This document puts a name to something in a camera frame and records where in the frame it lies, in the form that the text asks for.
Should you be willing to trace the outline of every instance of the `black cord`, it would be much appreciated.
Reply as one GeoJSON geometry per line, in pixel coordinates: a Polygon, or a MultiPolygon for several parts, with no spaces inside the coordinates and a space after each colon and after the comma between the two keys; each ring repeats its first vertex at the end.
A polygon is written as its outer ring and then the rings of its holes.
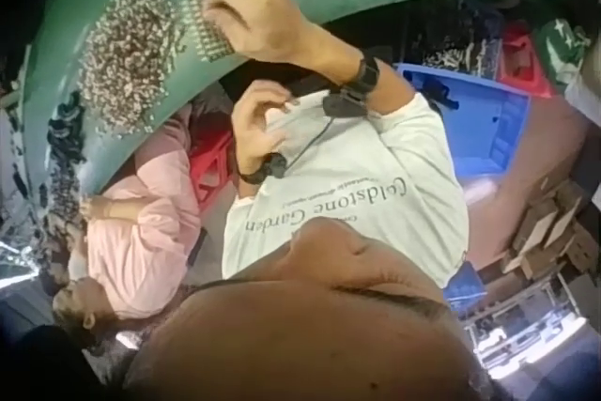
{"type": "Polygon", "coordinates": [[[314,136],[311,139],[311,141],[309,141],[309,143],[306,144],[306,146],[302,149],[302,151],[297,154],[297,156],[294,158],[294,160],[286,167],[286,169],[285,169],[286,171],[288,171],[294,165],[294,163],[296,163],[305,154],[305,152],[309,149],[309,147],[314,145],[317,142],[317,140],[319,140],[319,138],[321,138],[326,133],[326,131],[328,131],[332,122],[334,122],[333,117],[330,118],[330,121],[328,121],[328,124],[326,124],[326,127],[324,127],[320,133],[318,133],[316,136],[314,136]]]}

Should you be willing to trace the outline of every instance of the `hand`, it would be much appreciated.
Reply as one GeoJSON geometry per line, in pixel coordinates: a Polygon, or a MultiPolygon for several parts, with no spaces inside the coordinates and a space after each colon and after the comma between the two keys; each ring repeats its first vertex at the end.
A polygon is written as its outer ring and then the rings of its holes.
{"type": "Polygon", "coordinates": [[[257,171],[266,155],[284,141],[284,131],[266,132],[265,113],[270,108],[287,112],[292,95],[275,82],[256,80],[234,106],[232,126],[236,137],[236,158],[242,174],[257,171]]]}
{"type": "Polygon", "coordinates": [[[79,203],[79,212],[88,221],[109,218],[111,200],[104,196],[85,197],[79,203]]]}
{"type": "Polygon", "coordinates": [[[314,47],[316,26],[292,0],[204,0],[203,14],[237,53],[256,60],[297,64],[314,47]]]}

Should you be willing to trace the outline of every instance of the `wristwatch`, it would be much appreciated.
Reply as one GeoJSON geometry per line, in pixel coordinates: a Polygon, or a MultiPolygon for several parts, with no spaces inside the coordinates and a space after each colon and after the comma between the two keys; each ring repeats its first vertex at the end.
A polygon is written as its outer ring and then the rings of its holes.
{"type": "Polygon", "coordinates": [[[271,152],[265,157],[261,167],[252,174],[242,174],[238,169],[238,174],[242,180],[251,185],[262,184],[268,176],[283,178],[285,174],[287,161],[279,152],[271,152]]]}
{"type": "Polygon", "coordinates": [[[323,110],[330,117],[367,116],[367,96],[376,88],[379,67],[376,59],[363,54],[355,78],[332,90],[323,100],[323,110]]]}

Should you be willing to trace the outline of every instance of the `red stool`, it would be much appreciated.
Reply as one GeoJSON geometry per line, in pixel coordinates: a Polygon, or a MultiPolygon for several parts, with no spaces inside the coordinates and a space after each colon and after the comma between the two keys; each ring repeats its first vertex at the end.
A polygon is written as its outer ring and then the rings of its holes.
{"type": "Polygon", "coordinates": [[[192,137],[190,176],[200,210],[206,210],[234,173],[230,164],[234,143],[231,120],[225,113],[209,113],[196,120],[192,137]]]}
{"type": "Polygon", "coordinates": [[[555,94],[538,61],[524,23],[509,23],[503,31],[497,80],[541,98],[550,98],[555,94]]]}

